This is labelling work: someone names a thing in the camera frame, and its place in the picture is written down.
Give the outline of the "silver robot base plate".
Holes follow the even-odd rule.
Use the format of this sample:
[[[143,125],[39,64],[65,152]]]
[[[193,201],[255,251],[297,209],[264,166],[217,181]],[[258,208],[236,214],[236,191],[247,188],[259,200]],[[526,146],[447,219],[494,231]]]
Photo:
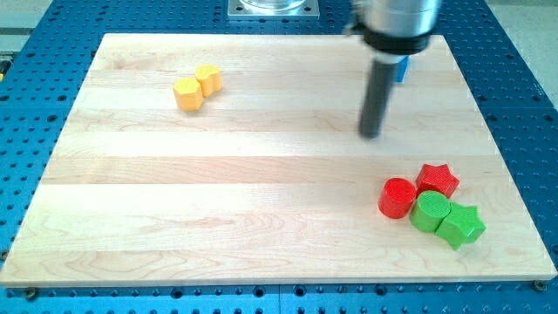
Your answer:
[[[228,0],[228,16],[320,17],[318,0]]]

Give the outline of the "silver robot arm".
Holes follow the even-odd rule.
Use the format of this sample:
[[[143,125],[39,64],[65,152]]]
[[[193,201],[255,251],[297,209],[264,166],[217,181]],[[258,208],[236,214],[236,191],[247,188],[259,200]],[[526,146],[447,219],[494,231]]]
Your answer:
[[[359,34],[372,49],[371,69],[360,111],[358,132],[380,135],[391,89],[401,62],[423,51],[437,23],[439,0],[357,0],[344,33]]]

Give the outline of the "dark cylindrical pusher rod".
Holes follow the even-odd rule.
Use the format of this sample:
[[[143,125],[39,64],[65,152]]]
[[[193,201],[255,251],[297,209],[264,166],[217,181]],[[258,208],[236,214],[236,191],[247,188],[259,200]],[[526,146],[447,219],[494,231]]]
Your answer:
[[[358,124],[358,131],[362,137],[374,139],[380,135],[397,74],[398,63],[387,64],[378,60],[372,62]]]

